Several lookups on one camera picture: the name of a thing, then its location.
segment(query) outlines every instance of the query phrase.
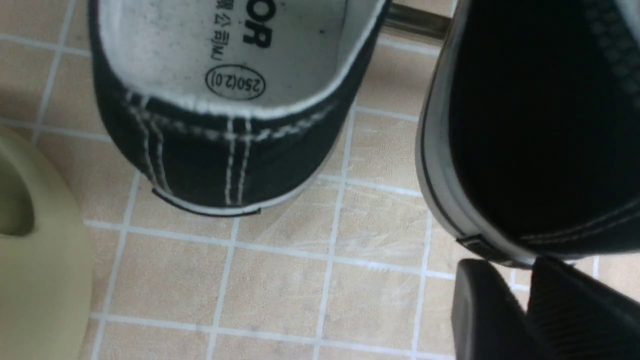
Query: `shoe opening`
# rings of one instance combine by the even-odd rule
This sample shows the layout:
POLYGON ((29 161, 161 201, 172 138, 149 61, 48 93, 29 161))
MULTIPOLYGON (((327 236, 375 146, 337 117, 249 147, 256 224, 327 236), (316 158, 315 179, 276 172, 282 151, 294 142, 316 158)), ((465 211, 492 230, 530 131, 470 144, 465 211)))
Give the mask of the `shoe opening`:
POLYGON ((34 222, 27 186, 13 164, 0 153, 0 235, 27 235, 34 222))
POLYGON ((385 0, 99 0, 116 76, 189 111, 273 119, 327 98, 385 0))
POLYGON ((635 216, 640 47, 615 0, 498 3, 470 12, 451 91, 469 199, 512 238, 635 216))

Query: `white grout line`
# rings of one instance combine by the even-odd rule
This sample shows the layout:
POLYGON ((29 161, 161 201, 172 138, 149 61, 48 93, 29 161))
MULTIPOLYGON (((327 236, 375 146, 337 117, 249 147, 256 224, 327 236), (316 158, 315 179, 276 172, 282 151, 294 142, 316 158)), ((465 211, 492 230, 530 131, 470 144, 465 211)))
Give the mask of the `white grout line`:
POLYGON ((511 286, 512 290, 519 290, 519 291, 530 291, 531 288, 527 285, 520 285, 520 284, 512 284, 511 286))
POLYGON ((85 56, 87 58, 91 57, 91 51, 89 50, 76 49, 75 47, 60 46, 58 44, 52 44, 50 42, 42 42, 42 41, 30 39, 30 38, 17 37, 15 35, 0 33, 0 40, 10 41, 20 45, 37 47, 39 49, 44 49, 44 50, 62 51, 63 53, 67 53, 67 54, 85 56))
MULTIPOLYGON (((327 302, 329 301, 329 288, 331 286, 331 275, 333 272, 333 262, 335 261, 335 243, 338 237, 338 224, 340 223, 340 211, 342 210, 342 200, 344 191, 347 187, 347 174, 349 172, 349 155, 351 154, 351 139, 353 138, 353 124, 355 122, 355 104, 353 101, 349 110, 349 121, 347 123, 346 141, 344 142, 344 155, 342 157, 342 181, 338 190, 338 198, 335 202, 335 212, 333 213, 333 226, 331 230, 331 239, 329 242, 329 258, 326 263, 326 272, 324 273, 324 285, 322 290, 322 298, 320 300, 320 310, 318 311, 318 321, 316 328, 316 340, 321 341, 323 338, 324 318, 326 316, 327 302)), ((318 360, 320 356, 320 346, 314 346, 314 360, 318 360)))
POLYGON ((290 343, 307 344, 307 345, 316 343, 316 339, 314 338, 305 338, 304 336, 277 334, 275 332, 261 332, 261 331, 253 331, 253 330, 246 330, 246 329, 228 329, 228 328, 218 328, 216 331, 218 332, 218 334, 242 336, 244 338, 288 341, 290 343))
POLYGON ((409 51, 411 53, 419 53, 424 55, 438 56, 440 47, 434 45, 410 44, 406 42, 398 42, 391 38, 379 38, 378 45, 393 47, 394 49, 409 51))
MULTIPOLYGON (((215 328, 212 328, 211 326, 199 325, 195 323, 181 323, 181 322, 172 322, 172 321, 166 321, 166 320, 148 319, 148 318, 135 318, 132 316, 105 315, 104 313, 91 313, 90 318, 99 320, 99 321, 105 321, 105 322, 129 323, 133 325, 160 327, 163 329, 176 329, 176 330, 193 331, 193 332, 206 332, 206 333, 217 332, 218 334, 240 336, 243 338, 286 341, 289 343, 318 345, 322 347, 332 347, 332 348, 343 348, 348 350, 385 354, 385 355, 410 356, 412 354, 411 350, 403 350, 398 348, 377 347, 372 345, 347 343, 343 341, 334 341, 334 340, 318 341, 316 338, 308 338, 305 336, 277 334, 274 332, 253 331, 248 329, 229 329, 224 327, 219 327, 215 329, 215 328)), ((419 359, 453 359, 453 356, 450 356, 450 355, 432 354, 428 352, 418 352, 417 357, 419 359)))
POLYGON ((516 269, 511 269, 511 273, 509 274, 509 285, 513 286, 516 284, 516 269))
MULTIPOLYGON (((9 126, 9 127, 19 127, 22 129, 31 129, 31 130, 34 130, 37 128, 37 125, 34 122, 11 120, 11 119, 5 119, 2 117, 0 117, 0 125, 9 126)), ((113 142, 108 135, 85 133, 84 131, 65 129, 63 127, 41 125, 40 130, 45 133, 67 135, 67 136, 72 136, 74 138, 83 138, 83 139, 96 140, 101 142, 113 142)))
MULTIPOLYGON (((118 270, 120 269, 120 262, 122 260, 122 254, 124 253, 124 247, 127 242, 127 229, 131 223, 131 215, 133 214, 133 206, 136 203, 136 196, 138 194, 138 185, 140 183, 140 171, 136 171, 136 175, 131 181, 131 188, 129 189, 129 200, 127 201, 127 209, 124 212, 122 228, 120 229, 120 239, 118 241, 118 247, 116 249, 115 259, 113 260, 113 267, 111 268, 111 276, 109 277, 109 285, 107 287, 107 294, 104 297, 102 303, 102 313, 108 314, 111 307, 111 299, 113 297, 113 291, 116 287, 116 280, 118 279, 118 270)), ((106 326, 106 320, 102 319, 98 325, 98 330, 95 335, 95 341, 93 342, 92 360, 98 360, 100 356, 100 347, 102 346, 102 338, 104 337, 104 328, 106 326)))
POLYGON ((427 268, 429 267, 429 251, 431 250, 431 229, 433 228, 433 215, 427 212, 427 226, 424 234, 424 252, 422 253, 422 265, 420 267, 420 285, 418 286, 418 303, 413 319, 413 338, 411 340, 411 359, 415 360, 420 339, 420 325, 422 323, 422 307, 424 306, 424 289, 427 282, 427 268))
MULTIPOLYGON (((158 237, 169 238, 174 240, 193 241, 198 243, 207 243, 207 244, 219 245, 219 246, 229 246, 231 244, 231 241, 229 240, 207 238, 204 236, 196 236, 196 235, 190 235, 190 234, 184 234, 184 233, 174 233, 171 231, 164 231, 164 230, 157 230, 157 229, 146 229, 143 227, 134 227, 134 226, 126 227, 121 224, 110 224, 107 222, 100 222, 100 221, 94 221, 94 220, 85 220, 84 224, 87 226, 96 227, 99 229, 107 229, 107 230, 122 231, 123 229, 126 229, 128 233, 158 236, 158 237)), ((369 261, 364 259, 346 258, 344 256, 331 257, 329 254, 322 254, 320 252, 308 252, 308 251, 302 251, 302 250, 296 250, 296 249, 289 249, 285 247, 272 247, 269 245, 261 245, 256 243, 244 243, 241 241, 235 242, 234 246, 239 249, 262 251, 262 252, 268 252, 271 254, 295 256, 297 258, 305 258, 305 259, 313 259, 313 260, 321 260, 321 261, 329 261, 331 259, 334 263, 361 266, 363 268, 367 268, 375 271, 381 271, 381 272, 393 271, 393 272, 401 272, 404 274, 413 274, 413 275, 420 275, 422 273, 420 268, 417 268, 414 266, 403 266, 403 265, 394 265, 394 264, 388 264, 388 263, 379 263, 379 262, 369 261)), ((455 274, 450 274, 447 272, 437 272, 437 271, 427 270, 425 274, 428 277, 437 277, 439 279, 447 279, 447 280, 456 279, 455 274)))
POLYGON ((104 322, 130 323, 133 325, 162 327, 164 329, 175 329, 175 330, 195 331, 195 332, 211 332, 212 331, 211 326, 199 325, 197 323, 181 323, 181 322, 172 322, 172 321, 166 321, 166 320, 148 319, 148 318, 133 318, 130 316, 105 315, 103 313, 91 313, 89 317, 92 319, 96 319, 104 322))
MULTIPOLYGON (((339 176, 335 176, 335 175, 325 175, 325 174, 320 174, 318 175, 318 179, 322 179, 322 180, 327 180, 327 181, 333 181, 334 183, 339 183, 342 181, 342 178, 339 176)), ((392 192, 392 193, 398 193, 400 195, 409 195, 412 197, 424 197, 422 195, 422 193, 418 190, 410 190, 410 189, 405 189, 405 188, 398 188, 396 186, 389 186, 389 185, 384 185, 384 184, 376 184, 376 183, 370 183, 368 181, 364 181, 364 180, 359 180, 359 179, 353 179, 353 178, 347 178, 347 185, 356 185, 356 186, 364 186, 366 188, 372 188, 372 189, 376 189, 376 190, 381 190, 384 192, 392 192)))
POLYGON ((65 46, 65 42, 67 42, 67 35, 69 34, 71 19, 74 16, 75 9, 76 0, 69 0, 69 4, 67 5, 67 12, 65 13, 65 20, 62 23, 62 29, 60 30, 60 35, 58 37, 58 48, 56 49, 56 53, 53 56, 53 61, 51 62, 49 78, 47 78, 47 85, 44 88, 42 101, 40 102, 40 108, 38 109, 38 116, 36 117, 36 127, 33 131, 33 136, 31 137, 32 144, 36 144, 38 142, 38 137, 40 136, 40 127, 42 126, 44 117, 47 114, 47 108, 49 107, 49 99, 51 98, 53 84, 56 82, 58 66, 60 65, 60 60, 62 59, 62 48, 65 46))
POLYGON ((418 122, 420 117, 415 115, 407 115, 403 113, 394 113, 393 111, 378 110, 373 108, 367 108, 365 106, 356 106, 356 111, 363 114, 379 115, 384 117, 392 117, 394 119, 407 120, 412 122, 418 122))
POLYGON ((157 236, 160 238, 169 238, 175 240, 191 241, 195 243, 205 243, 209 245, 229 246, 231 241, 220 240, 216 238, 208 238, 206 236, 190 235, 184 233, 174 233, 173 231, 145 229, 144 227, 129 226, 127 232, 141 235, 157 236))
POLYGON ((593 278, 598 279, 600 277, 600 256, 593 258, 593 278))
MULTIPOLYGON (((220 319, 222 318, 222 307, 225 304, 225 295, 227 294, 227 284, 229 282, 229 273, 231 272, 231 263, 234 258, 235 244, 238 237, 238 229, 240 227, 240 219, 234 219, 233 230, 231 230, 231 244, 227 249, 227 260, 225 262, 225 269, 222 273, 222 280, 220 281, 220 289, 218 290, 218 299, 216 303, 216 310, 213 315, 213 327, 212 329, 220 328, 220 319)), ((207 360, 213 360, 213 354, 216 350, 216 340, 218 334, 209 334, 209 346, 207 347, 207 360)))
POLYGON ((401 194, 401 195, 409 195, 409 196, 412 196, 412 197, 424 198, 423 194, 420 191, 417 191, 417 190, 396 188, 395 186, 388 186, 388 185, 383 185, 383 184, 370 183, 368 181, 362 181, 362 180, 358 180, 358 179, 347 179, 347 184, 349 184, 349 185, 357 185, 357 186, 364 186, 364 187, 367 187, 367 188, 372 188, 372 189, 376 189, 376 190, 382 190, 384 192, 392 192, 392 193, 398 193, 398 194, 401 194))

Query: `sneaker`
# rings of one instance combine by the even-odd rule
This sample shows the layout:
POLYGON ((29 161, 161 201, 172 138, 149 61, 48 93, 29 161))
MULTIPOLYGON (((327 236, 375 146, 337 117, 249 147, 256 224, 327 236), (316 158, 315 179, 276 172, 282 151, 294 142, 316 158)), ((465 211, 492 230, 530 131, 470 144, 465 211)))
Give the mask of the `sneaker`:
POLYGON ((638 250, 632 3, 458 3, 420 122, 417 170, 437 220, 467 249, 507 266, 638 250))
POLYGON ((390 0, 90 0, 95 91, 165 201, 238 216, 332 153, 390 0))

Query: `tiled floor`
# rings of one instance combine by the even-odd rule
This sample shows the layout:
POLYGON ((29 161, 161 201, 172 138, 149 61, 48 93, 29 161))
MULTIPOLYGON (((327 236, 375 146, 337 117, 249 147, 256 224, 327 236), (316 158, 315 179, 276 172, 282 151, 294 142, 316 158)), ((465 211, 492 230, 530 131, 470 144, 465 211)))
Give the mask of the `tiled floor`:
MULTIPOLYGON (((402 3, 444 15, 453 7, 402 3)), ((313 187, 257 217, 212 220, 155 198, 106 136, 86 0, 43 5, 0 0, 0 124, 56 165, 93 235, 82 359, 452 357, 455 266, 470 254, 429 213, 413 164, 437 48, 382 36, 313 187)), ((640 299, 637 260, 579 267, 640 299)), ((500 272, 524 303, 527 274, 500 272)))

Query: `white stitching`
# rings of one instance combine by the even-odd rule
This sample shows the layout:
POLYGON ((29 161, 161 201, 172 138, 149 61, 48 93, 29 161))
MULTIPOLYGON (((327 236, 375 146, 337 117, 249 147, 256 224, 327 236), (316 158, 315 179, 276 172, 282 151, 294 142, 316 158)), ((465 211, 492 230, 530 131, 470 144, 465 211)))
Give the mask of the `white stitching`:
POLYGON ((627 205, 624 205, 623 207, 614 210, 608 214, 602 215, 601 217, 598 217, 596 219, 593 219, 585 224, 582 224, 580 226, 576 226, 576 227, 572 227, 570 229, 565 229, 562 231, 556 231, 554 233, 547 233, 547 234, 537 234, 537 235, 527 235, 527 236, 523 236, 521 237, 521 239, 523 240, 536 240, 536 239, 547 239, 547 238, 553 238, 556 236, 561 236, 561 235, 568 235, 571 233, 575 233, 577 231, 580 230, 584 230, 588 227, 592 227, 594 225, 597 225, 600 222, 603 222, 605 220, 608 220, 612 217, 615 217, 616 215, 620 214, 623 211, 626 211, 630 208, 633 208, 634 206, 638 205, 640 203, 640 198, 633 200, 632 202, 629 202, 627 205))
POLYGON ((164 172, 164 160, 163 160, 163 144, 164 144, 164 136, 162 134, 162 131, 160 131, 160 129, 158 129, 158 127, 156 126, 155 123, 150 123, 151 126, 151 130, 156 134, 156 136, 158 137, 158 144, 157 144, 157 157, 158 157, 158 178, 160 181, 160 187, 166 191, 167 193, 169 193, 170 195, 173 195, 173 192, 171 191, 171 188, 169 187, 169 183, 166 180, 166 172, 164 172))
MULTIPOLYGON (((132 93, 127 93, 127 98, 131 99, 132 97, 132 93)), ((142 140, 142 147, 145 151, 145 163, 148 169, 148 174, 151 177, 149 180, 151 180, 151 182, 155 185, 157 184, 157 179, 156 179, 156 171, 154 170, 154 166, 153 163, 151 162, 151 156, 149 154, 149 130, 147 129, 147 127, 145 126, 145 118, 143 116, 142 113, 132 113, 134 116, 134 119, 136 119, 136 123, 138 123, 138 126, 140 127, 140 130, 142 131, 142 135, 143 135, 143 140, 142 140)))
POLYGON ((246 119, 244 121, 246 127, 245 142, 246 145, 244 147, 244 159, 242 161, 242 169, 240 170, 240 180, 238 182, 238 205, 242 204, 242 196, 244 193, 244 178, 246 176, 246 166, 249 163, 249 152, 251 150, 251 120, 246 119))
POLYGON ((601 233, 601 232, 603 232, 603 231, 605 231, 607 229, 610 229, 610 228, 612 228, 612 227, 614 227, 616 225, 620 225, 622 223, 628 222, 629 220, 631 220, 633 218, 637 218, 637 217, 640 217, 640 212, 631 214, 631 215, 629 215, 629 216, 627 216, 625 218, 622 218, 622 219, 620 219, 620 220, 618 220, 616 222, 609 223, 608 225, 605 225, 603 227, 599 227, 599 228, 596 228, 596 229, 593 229, 593 230, 590 230, 590 231, 585 231, 585 232, 583 232, 581 234, 576 234, 576 235, 573 235, 573 236, 568 236, 566 238, 560 238, 560 239, 534 240, 534 241, 530 241, 529 244, 539 245, 539 244, 549 244, 549 243, 565 243, 565 242, 572 241, 572 240, 578 240, 578 239, 585 238, 585 237, 590 236, 590 235, 599 234, 599 233, 601 233))
POLYGON ((141 119, 147 119, 150 122, 157 122, 161 126, 170 127, 173 130, 176 130, 179 133, 186 135, 196 135, 203 136, 207 140, 217 141, 221 138, 224 138, 227 141, 240 140, 240 141, 251 141, 251 142, 262 142, 268 139, 279 139, 286 137, 288 135, 294 135, 302 132, 304 129, 308 129, 318 123, 320 120, 324 119, 329 110, 333 107, 332 105, 327 106, 323 111, 319 113, 315 113, 311 115, 309 119, 301 119, 298 120, 295 124, 289 124, 285 126, 281 126, 275 129, 264 129, 260 131, 258 135, 253 134, 245 134, 239 135, 233 133, 233 131, 227 130, 227 132, 223 133, 221 131, 216 131, 212 129, 207 129, 205 127, 196 126, 196 125, 187 125, 184 122, 179 120, 170 119, 168 117, 164 117, 162 115, 153 114, 147 111, 144 108, 138 108, 135 106, 131 106, 131 104, 125 104, 126 109, 133 115, 134 117, 139 117, 141 119))
MULTIPOLYGON (((234 119, 229 118, 227 121, 227 131, 232 134, 234 132, 234 119)), ((225 185, 225 200, 227 205, 231 205, 231 175, 234 166, 234 155, 236 153, 236 139, 229 142, 229 160, 227 165, 227 183, 225 185)))

